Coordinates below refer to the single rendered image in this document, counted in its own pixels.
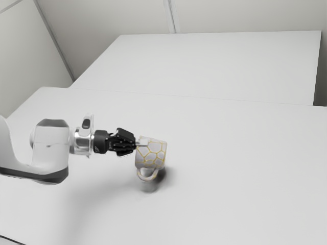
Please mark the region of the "white mug with yellow lines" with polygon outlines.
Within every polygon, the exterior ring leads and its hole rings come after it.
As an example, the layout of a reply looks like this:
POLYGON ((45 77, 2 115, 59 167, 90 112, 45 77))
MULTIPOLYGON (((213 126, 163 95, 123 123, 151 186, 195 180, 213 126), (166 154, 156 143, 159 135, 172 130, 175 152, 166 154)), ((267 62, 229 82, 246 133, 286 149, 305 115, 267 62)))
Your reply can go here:
POLYGON ((167 142, 146 136, 140 136, 136 142, 135 167, 140 180, 148 182, 154 180, 158 172, 165 168, 167 142), (142 168, 152 170, 152 175, 144 176, 142 168))

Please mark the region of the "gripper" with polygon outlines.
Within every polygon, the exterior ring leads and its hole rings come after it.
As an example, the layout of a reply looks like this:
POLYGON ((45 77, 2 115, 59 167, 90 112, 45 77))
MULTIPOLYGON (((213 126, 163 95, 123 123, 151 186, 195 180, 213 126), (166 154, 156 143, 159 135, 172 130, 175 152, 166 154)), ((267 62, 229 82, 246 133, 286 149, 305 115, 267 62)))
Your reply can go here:
POLYGON ((96 154, 105 154, 107 151, 116 152, 118 157, 133 153, 136 146, 147 146, 149 140, 135 139, 133 133, 117 128, 113 133, 113 142, 111 142, 112 133, 105 130, 96 130, 93 139, 93 151, 96 154))

